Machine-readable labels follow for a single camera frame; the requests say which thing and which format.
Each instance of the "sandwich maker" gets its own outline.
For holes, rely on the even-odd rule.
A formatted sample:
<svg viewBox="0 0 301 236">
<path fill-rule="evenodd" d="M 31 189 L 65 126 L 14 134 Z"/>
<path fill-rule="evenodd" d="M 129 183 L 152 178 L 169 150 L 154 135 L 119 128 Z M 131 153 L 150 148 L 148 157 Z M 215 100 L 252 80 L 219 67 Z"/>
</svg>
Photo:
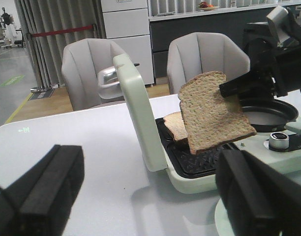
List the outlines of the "sandwich maker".
<svg viewBox="0 0 301 236">
<path fill-rule="evenodd" d="M 301 135 L 288 130 L 285 134 L 289 135 L 292 148 L 282 151 L 267 144 L 270 133 L 258 133 L 199 155 L 191 155 L 188 147 L 174 143 L 163 118 L 155 120 L 142 77 L 129 56 L 122 54 L 114 57 L 113 61 L 145 165 L 151 172 L 166 170 L 178 191 L 190 194 L 216 189 L 215 166 L 224 149 L 246 150 L 283 174 L 301 170 Z"/>
</svg>

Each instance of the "white table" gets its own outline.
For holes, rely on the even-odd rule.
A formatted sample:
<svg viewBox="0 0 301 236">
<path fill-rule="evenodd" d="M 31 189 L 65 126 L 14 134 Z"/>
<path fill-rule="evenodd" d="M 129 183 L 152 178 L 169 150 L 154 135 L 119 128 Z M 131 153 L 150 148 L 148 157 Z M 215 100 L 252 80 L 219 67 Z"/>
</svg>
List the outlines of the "white table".
<svg viewBox="0 0 301 236">
<path fill-rule="evenodd" d="M 151 99 L 155 118 L 179 111 L 176 95 Z M 186 195 L 165 171 L 149 172 L 125 104 L 0 127 L 0 185 L 9 186 L 54 145 L 81 145 L 85 179 L 64 236 L 217 236 L 217 191 Z M 290 176 L 301 182 L 301 172 Z"/>
</svg>

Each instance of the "whole wheat bread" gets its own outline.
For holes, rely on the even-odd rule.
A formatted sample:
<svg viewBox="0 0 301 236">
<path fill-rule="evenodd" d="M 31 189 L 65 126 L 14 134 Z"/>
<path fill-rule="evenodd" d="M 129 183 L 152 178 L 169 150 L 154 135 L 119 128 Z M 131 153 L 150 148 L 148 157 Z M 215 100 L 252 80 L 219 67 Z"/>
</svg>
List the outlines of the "whole wheat bread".
<svg viewBox="0 0 301 236">
<path fill-rule="evenodd" d="M 188 143 L 188 133 L 185 129 L 181 112 L 174 112 L 164 117 L 164 124 L 177 145 Z"/>
<path fill-rule="evenodd" d="M 219 85 L 222 72 L 200 74 L 179 91 L 180 108 L 192 154 L 256 134 L 242 113 L 237 96 L 224 99 Z"/>
</svg>

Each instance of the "black cooking plate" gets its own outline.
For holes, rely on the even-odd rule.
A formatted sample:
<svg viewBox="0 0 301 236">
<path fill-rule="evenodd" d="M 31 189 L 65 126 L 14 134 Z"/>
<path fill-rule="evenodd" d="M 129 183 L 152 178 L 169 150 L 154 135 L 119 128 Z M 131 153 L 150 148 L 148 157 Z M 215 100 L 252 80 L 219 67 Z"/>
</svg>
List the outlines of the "black cooking plate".
<svg viewBox="0 0 301 236">
<path fill-rule="evenodd" d="M 298 110 L 294 106 L 277 99 L 243 99 L 240 104 L 257 132 L 285 130 L 285 124 L 296 121 L 298 117 Z"/>
</svg>

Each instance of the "curtain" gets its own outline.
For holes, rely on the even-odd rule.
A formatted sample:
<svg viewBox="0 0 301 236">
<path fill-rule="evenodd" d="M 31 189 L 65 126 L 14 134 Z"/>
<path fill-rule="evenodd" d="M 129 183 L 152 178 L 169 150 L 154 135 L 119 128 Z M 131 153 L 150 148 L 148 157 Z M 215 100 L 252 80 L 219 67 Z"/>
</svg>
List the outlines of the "curtain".
<svg viewBox="0 0 301 236">
<path fill-rule="evenodd" d="M 15 0 L 15 5 L 26 42 L 27 33 L 66 30 L 92 24 L 97 25 L 98 38 L 105 38 L 99 0 Z M 33 47 L 28 47 L 28 50 L 38 85 L 39 80 L 47 87 L 64 84 L 61 74 L 64 47 L 84 38 L 94 38 L 93 30 L 32 39 Z"/>
</svg>

